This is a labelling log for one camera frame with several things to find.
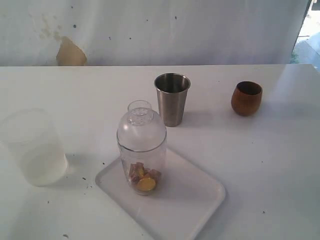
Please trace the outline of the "clear shaker lid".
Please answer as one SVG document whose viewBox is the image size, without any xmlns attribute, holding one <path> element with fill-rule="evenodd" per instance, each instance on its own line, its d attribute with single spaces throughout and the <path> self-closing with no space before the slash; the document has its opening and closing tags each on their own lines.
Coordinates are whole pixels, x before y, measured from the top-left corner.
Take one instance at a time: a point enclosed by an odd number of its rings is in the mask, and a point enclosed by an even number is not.
<svg viewBox="0 0 320 240">
<path fill-rule="evenodd" d="M 133 152 L 148 152 L 159 147 L 167 136 L 160 115 L 145 100 L 135 100 L 119 121 L 116 139 L 120 147 Z"/>
</svg>

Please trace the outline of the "stainless steel cup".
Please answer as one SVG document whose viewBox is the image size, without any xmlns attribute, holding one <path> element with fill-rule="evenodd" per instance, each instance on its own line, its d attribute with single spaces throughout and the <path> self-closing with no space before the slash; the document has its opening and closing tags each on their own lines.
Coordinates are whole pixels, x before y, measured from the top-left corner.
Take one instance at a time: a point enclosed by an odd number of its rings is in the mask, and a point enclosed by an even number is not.
<svg viewBox="0 0 320 240">
<path fill-rule="evenodd" d="M 158 111 L 167 127 L 176 127 L 183 120 L 190 80 L 179 73 L 164 73 L 154 80 Z"/>
</svg>

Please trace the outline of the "clear shaker cup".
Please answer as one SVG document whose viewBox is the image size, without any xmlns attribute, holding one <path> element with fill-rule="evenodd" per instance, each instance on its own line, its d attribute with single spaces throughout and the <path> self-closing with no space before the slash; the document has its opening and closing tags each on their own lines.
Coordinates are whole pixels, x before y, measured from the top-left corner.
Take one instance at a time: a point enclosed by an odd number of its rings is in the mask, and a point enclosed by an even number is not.
<svg viewBox="0 0 320 240">
<path fill-rule="evenodd" d="M 139 195 L 148 196 L 161 184 L 167 146 L 163 142 L 150 151 L 132 151 L 119 145 L 120 160 L 129 186 Z"/>
</svg>

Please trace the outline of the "chocolate pieces and gold coins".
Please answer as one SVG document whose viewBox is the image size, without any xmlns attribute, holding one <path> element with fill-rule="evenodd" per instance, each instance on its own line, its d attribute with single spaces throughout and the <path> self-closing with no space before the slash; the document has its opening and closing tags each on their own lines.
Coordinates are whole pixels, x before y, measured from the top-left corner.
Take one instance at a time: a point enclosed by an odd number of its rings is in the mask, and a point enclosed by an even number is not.
<svg viewBox="0 0 320 240">
<path fill-rule="evenodd" d="M 156 169 L 147 168 L 142 162 L 132 163 L 128 172 L 128 181 L 140 195 L 149 195 L 157 188 L 162 173 Z"/>
</svg>

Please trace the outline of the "brown wooden cup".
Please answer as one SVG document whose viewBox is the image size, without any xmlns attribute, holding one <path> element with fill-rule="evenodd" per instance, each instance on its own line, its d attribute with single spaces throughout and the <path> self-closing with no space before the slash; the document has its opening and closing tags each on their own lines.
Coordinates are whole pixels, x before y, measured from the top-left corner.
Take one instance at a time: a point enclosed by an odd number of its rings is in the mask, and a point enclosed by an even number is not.
<svg viewBox="0 0 320 240">
<path fill-rule="evenodd" d="M 240 116 L 252 116 L 262 102 L 263 89 L 252 81 L 239 82 L 231 97 L 231 107 Z"/>
</svg>

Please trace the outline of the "translucent plastic container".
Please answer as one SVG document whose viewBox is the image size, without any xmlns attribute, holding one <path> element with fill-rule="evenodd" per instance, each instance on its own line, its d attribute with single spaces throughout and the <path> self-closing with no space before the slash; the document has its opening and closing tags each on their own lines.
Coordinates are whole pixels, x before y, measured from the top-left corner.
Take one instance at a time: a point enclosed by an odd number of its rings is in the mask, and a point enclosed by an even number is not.
<svg viewBox="0 0 320 240">
<path fill-rule="evenodd" d="M 0 142 L 33 186 L 51 185 L 68 169 L 62 141 L 50 115 L 43 109 L 24 109 L 1 120 Z"/>
</svg>

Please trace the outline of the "white plastic tray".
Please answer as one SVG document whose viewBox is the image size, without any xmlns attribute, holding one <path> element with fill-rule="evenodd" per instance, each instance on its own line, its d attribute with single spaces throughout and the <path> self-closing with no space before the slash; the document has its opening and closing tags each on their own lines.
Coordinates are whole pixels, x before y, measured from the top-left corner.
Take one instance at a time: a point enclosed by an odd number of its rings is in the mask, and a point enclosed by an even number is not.
<svg viewBox="0 0 320 240">
<path fill-rule="evenodd" d="M 149 196 L 130 188 L 119 158 L 95 182 L 155 240 L 194 240 L 224 201 L 226 189 L 171 149 L 166 156 L 162 183 Z"/>
</svg>

